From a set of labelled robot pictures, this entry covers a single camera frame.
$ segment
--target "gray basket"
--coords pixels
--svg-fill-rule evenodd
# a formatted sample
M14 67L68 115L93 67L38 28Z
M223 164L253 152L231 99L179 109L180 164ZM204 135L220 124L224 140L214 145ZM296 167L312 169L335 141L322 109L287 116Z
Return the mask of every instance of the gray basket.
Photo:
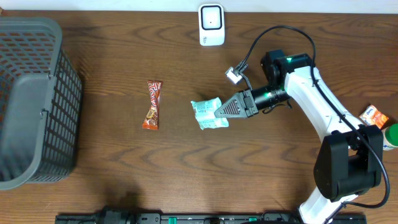
M0 190L74 166L81 80L50 19L0 17Z

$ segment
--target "wooden table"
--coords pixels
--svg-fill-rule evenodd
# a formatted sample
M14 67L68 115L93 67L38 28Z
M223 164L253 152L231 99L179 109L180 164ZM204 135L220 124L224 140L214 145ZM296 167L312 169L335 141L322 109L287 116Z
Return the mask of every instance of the wooden table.
M63 47L85 84L78 165L66 180L0 192L1 223L53 223L60 212L94 212L105 205L164 213L293 210L315 187L320 148L299 106L231 120L200 130L190 101L245 88L224 75L244 58L265 28L287 24L317 44L317 67L354 115L370 103L398 118L398 16L226 13L226 41L202 47L194 12L6 11L42 16L63 29ZM255 88L267 83L259 61L268 50L311 52L289 30L265 35L249 58ZM141 128L149 109L147 80L162 80L160 130ZM369 223L396 223L398 150L384 153L391 179L388 204L364 212ZM384 184L358 202L382 199Z

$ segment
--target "basket bottom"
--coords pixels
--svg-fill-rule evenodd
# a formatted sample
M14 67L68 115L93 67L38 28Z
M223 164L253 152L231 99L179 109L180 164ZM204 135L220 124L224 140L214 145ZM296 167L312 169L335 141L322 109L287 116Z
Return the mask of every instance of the basket bottom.
M12 86L1 131L0 181L20 176L33 160L49 81L47 74L24 75Z

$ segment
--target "bottle with green cap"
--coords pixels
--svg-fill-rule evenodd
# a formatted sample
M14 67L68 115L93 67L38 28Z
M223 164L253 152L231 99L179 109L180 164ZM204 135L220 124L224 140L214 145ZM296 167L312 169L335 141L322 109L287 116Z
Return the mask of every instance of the bottle with green cap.
M393 124L382 131L384 135L383 150L398 148L398 124Z

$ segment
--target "white background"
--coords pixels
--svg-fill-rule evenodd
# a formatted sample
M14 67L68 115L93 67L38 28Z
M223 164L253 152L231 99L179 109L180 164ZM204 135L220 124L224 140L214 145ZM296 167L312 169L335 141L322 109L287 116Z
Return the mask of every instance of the white background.
M398 13L398 0L0 0L5 10L197 11L220 3L226 12Z

